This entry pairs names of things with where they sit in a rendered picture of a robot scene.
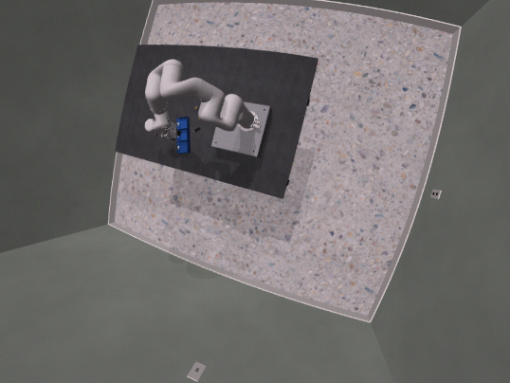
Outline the blue bin rack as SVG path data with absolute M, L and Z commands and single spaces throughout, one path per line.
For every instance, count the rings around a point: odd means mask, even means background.
M 177 137 L 177 153 L 186 154 L 184 152 L 191 152 L 191 141 L 190 141 L 190 118 L 183 117 L 176 119 L 177 129 L 182 132 L 181 136 Z M 180 140 L 180 141 L 179 141 Z M 188 147 L 188 151 L 187 151 Z

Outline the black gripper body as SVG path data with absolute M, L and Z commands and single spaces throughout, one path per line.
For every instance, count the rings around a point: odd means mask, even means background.
M 164 136 L 165 138 L 168 138 L 168 139 L 176 139 L 177 137 L 177 133 L 176 133 L 176 124 L 175 123 L 172 123 L 172 126 L 169 128 L 168 130 L 168 133 Z

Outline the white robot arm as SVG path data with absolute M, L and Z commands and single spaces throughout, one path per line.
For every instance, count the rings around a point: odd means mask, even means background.
M 145 96 L 151 111 L 155 113 L 155 119 L 146 120 L 145 129 L 148 132 L 161 137 L 168 133 L 172 124 L 167 112 L 166 100 L 181 98 L 200 100 L 198 117 L 220 129 L 231 132 L 236 128 L 237 123 L 246 126 L 239 125 L 245 132 L 261 128 L 258 116 L 245 107 L 239 96 L 228 94 L 225 99 L 225 93 L 222 90 L 200 78 L 191 78 L 182 82 L 183 74 L 184 66 L 178 60 L 168 60 L 149 74 Z

